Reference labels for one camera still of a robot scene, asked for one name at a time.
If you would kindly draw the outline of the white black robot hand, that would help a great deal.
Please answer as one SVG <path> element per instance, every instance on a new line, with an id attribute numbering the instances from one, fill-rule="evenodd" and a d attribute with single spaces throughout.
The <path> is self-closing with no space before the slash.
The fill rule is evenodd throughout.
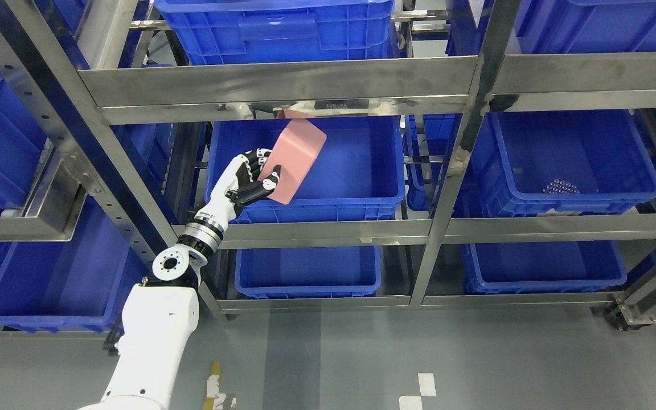
<path id="1" fill-rule="evenodd" d="M 280 182 L 281 166 L 261 177 L 272 151 L 259 148 L 235 156 L 217 179 L 209 200 L 195 214 L 195 220 L 216 223 L 226 230 L 248 205 L 272 194 Z"/>

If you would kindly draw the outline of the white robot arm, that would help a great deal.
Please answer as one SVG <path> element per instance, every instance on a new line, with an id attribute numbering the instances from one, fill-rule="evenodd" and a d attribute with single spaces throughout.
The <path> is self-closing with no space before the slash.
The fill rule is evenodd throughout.
<path id="1" fill-rule="evenodd" d="M 190 335 L 199 320 L 200 270 L 219 248 L 226 224 L 191 220 L 151 265 L 154 281 L 132 287 L 116 343 L 118 362 L 90 409 L 167 409 Z"/>

